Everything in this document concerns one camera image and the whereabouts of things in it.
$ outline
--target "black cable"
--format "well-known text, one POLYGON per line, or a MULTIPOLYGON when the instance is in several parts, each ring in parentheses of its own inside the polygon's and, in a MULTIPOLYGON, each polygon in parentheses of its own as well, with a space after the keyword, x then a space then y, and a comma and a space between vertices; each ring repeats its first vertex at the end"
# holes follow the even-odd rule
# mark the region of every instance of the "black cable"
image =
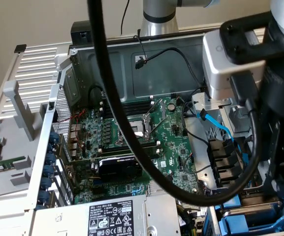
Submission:
POLYGON ((124 9, 123 17, 122 17, 122 20, 121 20, 121 35, 123 33, 123 21, 124 21, 124 17, 126 16, 126 10, 127 10, 127 7, 128 7, 129 3, 130 3, 130 0, 127 0, 126 8, 124 9))
MULTIPOLYGON (((178 97, 178 99, 180 99, 183 103, 186 103, 182 97, 178 97)), ((188 110, 192 113, 192 115, 196 116, 196 114, 194 113, 194 111, 192 111, 191 107, 188 106, 188 104, 186 104, 186 107, 188 108, 188 110)))
POLYGON ((186 170, 186 163, 187 163, 187 161, 188 161, 190 158, 191 158, 191 155, 188 156, 188 157, 185 159, 185 161, 183 162, 183 170, 184 170, 186 173, 188 173, 188 174, 197 174, 197 173, 200 173, 200 172, 202 172, 203 170, 205 170, 205 169, 211 167, 211 165, 208 165, 208 166, 203 167, 202 169, 200 169, 200 170, 198 170, 198 171, 195 171, 195 172, 187 171, 187 170, 186 170))
POLYGON ((145 50, 144 50, 144 46, 143 46, 143 44, 142 44, 142 41, 141 41, 140 37, 139 37, 138 35, 134 35, 133 38, 137 38, 138 42, 140 43, 140 45, 141 45, 141 47, 142 47, 142 50, 143 50, 143 53, 144 53, 144 57, 145 57, 145 59, 146 59, 146 58, 147 58, 147 57, 146 57, 146 52, 145 52, 145 50))
POLYGON ((194 137, 194 138, 196 138, 196 139, 202 141, 203 143, 205 143, 205 144, 208 146, 209 143, 208 143, 206 140, 204 140, 204 139, 202 139, 202 138, 200 138, 200 137, 198 137, 198 136, 192 134, 192 133, 191 133, 190 131, 188 131, 188 129, 186 128, 186 122, 185 122, 185 118, 184 118, 184 116, 183 116, 183 113, 185 112, 185 107, 186 107, 186 105, 187 105, 187 102, 185 102, 185 103, 183 104, 182 112, 181 112, 181 121, 182 121, 182 127, 183 127, 183 129, 184 129, 188 134, 190 134, 192 137, 194 137))
POLYGON ((206 87, 199 87, 199 88, 195 89, 195 90, 191 93, 190 98, 192 98, 192 96, 193 96, 198 90, 202 91, 202 90, 204 90, 205 88, 206 88, 206 87))
POLYGON ((100 92, 103 93, 103 88, 100 85, 91 85, 88 89, 88 103, 90 101, 91 93, 92 93, 93 89, 95 89, 95 88, 99 89, 100 92))
POLYGON ((102 4, 101 1, 88 0, 88 12, 90 16, 92 38, 95 46, 95 55, 100 70, 100 75, 104 84, 107 99, 116 119, 119 128, 137 161, 143 167, 143 169, 149 174, 149 176, 168 194, 181 202, 195 205, 195 206, 215 206, 223 204, 232 199, 246 186, 249 179, 251 179, 253 172, 257 169, 260 161, 259 154, 261 153, 260 145, 260 127, 258 116, 254 110, 250 115, 252 134, 253 134, 253 147, 252 147, 252 158, 247 166, 246 170, 241 176, 235 181, 235 183, 228 189, 222 191, 217 195, 209 197, 189 193, 184 189, 179 188, 169 181, 161 172, 158 170, 148 155, 144 152, 138 139, 136 138, 130 123, 127 120, 126 114, 123 110, 118 91, 116 90, 116 84, 114 81, 109 54, 106 44, 106 35, 103 24, 102 4))
POLYGON ((160 56, 161 54, 163 54, 163 53, 165 53, 165 52, 167 52, 167 51, 175 51, 175 52, 179 53, 179 54, 182 56, 182 58, 185 60, 185 62, 186 62, 186 64, 187 64, 187 67, 188 67, 188 69, 189 69, 189 71, 190 71, 190 74, 192 75, 192 77, 194 78, 194 80, 197 82, 197 84, 199 85, 199 87, 202 87, 202 84, 199 82, 199 80, 197 79, 195 73, 193 72, 193 70, 192 70, 192 68, 191 68, 191 66, 190 66, 190 63, 189 63, 189 61, 188 61, 186 55, 185 55, 183 52, 181 52, 178 48, 175 48, 175 47, 166 48, 166 49, 160 51, 159 53, 156 53, 156 54, 150 56, 149 58, 146 58, 146 59, 143 59, 143 60, 139 60, 139 61, 136 63, 136 65, 135 65, 135 69, 141 68, 144 64, 146 64, 146 63, 149 62, 150 60, 152 60, 152 59, 154 59, 154 58, 160 56))
POLYGON ((177 213, 186 223, 186 226, 189 228, 189 230, 195 229, 194 221, 188 214, 187 210, 185 210, 181 205, 177 205, 177 213))

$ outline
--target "black bracket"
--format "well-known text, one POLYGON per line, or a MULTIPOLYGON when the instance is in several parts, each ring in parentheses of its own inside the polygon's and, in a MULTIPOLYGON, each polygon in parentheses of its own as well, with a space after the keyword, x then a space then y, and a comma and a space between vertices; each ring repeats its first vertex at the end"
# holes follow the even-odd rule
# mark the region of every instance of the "black bracket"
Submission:
POLYGON ((227 57, 234 64, 284 57, 284 35, 271 12, 227 21, 220 28, 220 36, 227 57), (270 28, 274 32, 270 35, 272 40, 250 45, 245 33, 259 28, 270 28))

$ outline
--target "green circuit board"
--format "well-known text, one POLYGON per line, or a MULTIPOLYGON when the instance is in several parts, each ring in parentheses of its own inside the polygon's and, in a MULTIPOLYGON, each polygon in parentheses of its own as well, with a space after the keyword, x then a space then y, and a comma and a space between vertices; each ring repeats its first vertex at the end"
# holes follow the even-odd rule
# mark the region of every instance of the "green circuit board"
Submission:
MULTIPOLYGON (((189 192, 198 191, 195 166, 189 160, 186 172, 179 160, 185 161, 192 153, 189 138, 184 135, 181 121, 182 106, 177 106, 176 99, 170 97, 156 98, 155 106, 150 113, 150 124, 154 129, 148 139, 139 138, 145 152, 152 158, 154 165, 165 175, 171 176, 175 185, 189 192), (174 111, 168 105, 174 105, 174 111)), ((141 116, 128 117, 129 121, 141 121, 141 116)), ((100 119, 98 110, 85 112, 77 121, 85 132, 80 135, 80 143, 90 147, 85 153, 77 149, 75 160, 71 162, 79 182, 79 194, 75 196, 75 204, 103 200, 104 198, 145 194, 150 182, 149 176, 143 172, 141 177, 123 182, 102 182, 90 170, 93 161, 110 156, 130 155, 129 149, 117 152, 104 152, 110 148, 126 147, 125 140, 119 142, 119 128, 113 118, 100 119)))

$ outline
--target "warning label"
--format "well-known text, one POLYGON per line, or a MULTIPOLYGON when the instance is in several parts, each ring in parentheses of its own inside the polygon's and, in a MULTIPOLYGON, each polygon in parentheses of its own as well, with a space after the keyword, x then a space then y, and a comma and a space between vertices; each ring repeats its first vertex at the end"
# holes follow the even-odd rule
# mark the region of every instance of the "warning label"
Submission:
POLYGON ((88 236, 133 236, 133 203, 123 201, 89 208, 88 236))

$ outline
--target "wall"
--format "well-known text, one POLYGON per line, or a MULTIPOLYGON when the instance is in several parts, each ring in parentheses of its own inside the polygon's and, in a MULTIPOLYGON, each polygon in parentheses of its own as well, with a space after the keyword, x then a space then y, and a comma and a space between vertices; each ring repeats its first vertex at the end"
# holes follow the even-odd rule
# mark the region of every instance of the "wall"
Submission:
MULTIPOLYGON (((179 27, 223 22, 269 10, 270 0, 221 0, 207 9, 178 8, 179 27)), ((120 35, 126 0, 103 0, 108 37, 120 35)), ((142 0, 131 0, 124 22, 124 34, 141 26, 142 0)), ((85 0, 0 0, 0 85, 17 44, 42 45, 70 41, 74 21, 86 20, 85 0)))

